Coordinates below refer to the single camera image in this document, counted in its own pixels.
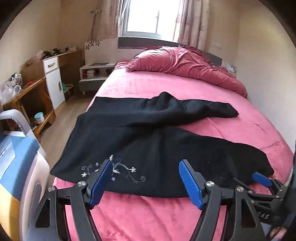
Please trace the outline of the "right hand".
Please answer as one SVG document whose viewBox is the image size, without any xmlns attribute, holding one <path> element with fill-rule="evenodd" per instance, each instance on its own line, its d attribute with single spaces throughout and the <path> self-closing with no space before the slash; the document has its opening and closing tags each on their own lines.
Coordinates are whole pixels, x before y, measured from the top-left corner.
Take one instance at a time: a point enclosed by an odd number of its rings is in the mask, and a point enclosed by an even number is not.
<svg viewBox="0 0 296 241">
<path fill-rule="evenodd" d="M 282 240 L 282 238 L 287 233 L 287 229 L 285 227 L 274 227 L 272 228 L 266 235 L 267 240 L 274 240 L 279 241 Z"/>
</svg>

